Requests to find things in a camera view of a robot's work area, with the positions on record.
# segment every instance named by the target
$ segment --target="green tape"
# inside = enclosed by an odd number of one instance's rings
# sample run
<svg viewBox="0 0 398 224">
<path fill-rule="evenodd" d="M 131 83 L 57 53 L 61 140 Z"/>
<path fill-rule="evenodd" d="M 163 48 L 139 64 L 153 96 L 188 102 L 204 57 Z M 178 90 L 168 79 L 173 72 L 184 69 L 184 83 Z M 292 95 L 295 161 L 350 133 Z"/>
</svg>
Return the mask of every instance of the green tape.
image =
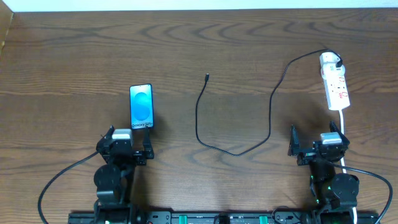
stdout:
<svg viewBox="0 0 398 224">
<path fill-rule="evenodd" d="M 178 220 L 180 221 L 180 224 L 187 224 L 187 216 L 186 215 L 180 215 L 180 217 L 178 218 Z"/>
<path fill-rule="evenodd" d="M 268 217 L 266 216 L 260 216 L 260 224 L 268 224 Z"/>
</svg>

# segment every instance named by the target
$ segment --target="white background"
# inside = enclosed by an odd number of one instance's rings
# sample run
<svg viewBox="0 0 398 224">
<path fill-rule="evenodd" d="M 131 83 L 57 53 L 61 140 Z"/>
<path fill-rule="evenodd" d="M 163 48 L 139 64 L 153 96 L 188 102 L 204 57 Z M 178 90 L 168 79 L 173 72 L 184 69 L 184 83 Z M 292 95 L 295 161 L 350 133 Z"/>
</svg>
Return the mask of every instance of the white background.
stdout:
<svg viewBox="0 0 398 224">
<path fill-rule="evenodd" d="M 398 7 L 398 0 L 3 0 L 14 12 Z"/>
</svg>

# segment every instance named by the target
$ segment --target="power socket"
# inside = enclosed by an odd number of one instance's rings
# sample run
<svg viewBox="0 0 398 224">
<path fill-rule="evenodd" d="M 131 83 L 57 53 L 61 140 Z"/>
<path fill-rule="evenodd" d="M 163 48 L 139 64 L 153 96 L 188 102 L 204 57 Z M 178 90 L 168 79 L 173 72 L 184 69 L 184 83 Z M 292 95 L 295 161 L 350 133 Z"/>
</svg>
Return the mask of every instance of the power socket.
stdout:
<svg viewBox="0 0 398 224">
<path fill-rule="evenodd" d="M 336 67 L 340 61 L 332 52 L 325 52 L 320 56 L 321 75 L 325 84 L 326 98 L 329 110 L 342 110 L 349 106 L 348 90 L 345 79 L 344 65 Z"/>
</svg>

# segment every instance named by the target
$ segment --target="brown tabletop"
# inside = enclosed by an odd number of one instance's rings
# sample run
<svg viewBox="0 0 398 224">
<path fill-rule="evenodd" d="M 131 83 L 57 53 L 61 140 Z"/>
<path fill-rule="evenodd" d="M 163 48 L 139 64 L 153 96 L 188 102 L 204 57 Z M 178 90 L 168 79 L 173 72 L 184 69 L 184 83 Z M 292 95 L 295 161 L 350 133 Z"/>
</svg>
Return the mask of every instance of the brown tabletop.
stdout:
<svg viewBox="0 0 398 224">
<path fill-rule="evenodd" d="M 129 87 L 154 90 L 155 159 L 136 172 L 133 201 L 174 210 L 308 208 L 310 171 L 287 155 L 328 132 L 318 55 L 292 64 L 272 102 L 272 134 L 243 157 L 207 149 L 199 135 L 239 152 L 268 134 L 270 93 L 287 63 L 324 47 L 344 59 L 351 106 L 346 165 L 398 187 L 398 10 L 255 10 L 17 13 L 0 61 L 0 219 L 40 223 L 37 198 L 60 170 L 95 151 L 109 125 L 129 127 Z M 49 223 L 92 210 L 101 156 L 45 194 Z M 381 212 L 384 182 L 360 179 L 358 210 Z M 393 201 L 383 223 L 396 223 Z"/>
</svg>

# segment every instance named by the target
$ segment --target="blue circle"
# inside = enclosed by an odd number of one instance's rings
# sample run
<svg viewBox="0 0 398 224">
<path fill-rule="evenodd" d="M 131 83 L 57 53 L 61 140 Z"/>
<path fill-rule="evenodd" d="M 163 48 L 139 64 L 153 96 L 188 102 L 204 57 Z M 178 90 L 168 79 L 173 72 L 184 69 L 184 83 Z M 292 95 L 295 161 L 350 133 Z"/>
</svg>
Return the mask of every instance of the blue circle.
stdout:
<svg viewBox="0 0 398 224">
<path fill-rule="evenodd" d="M 150 115 L 150 109 L 146 106 L 150 105 L 150 99 L 145 93 L 137 93 L 134 97 L 134 117 L 143 121 Z"/>
</svg>

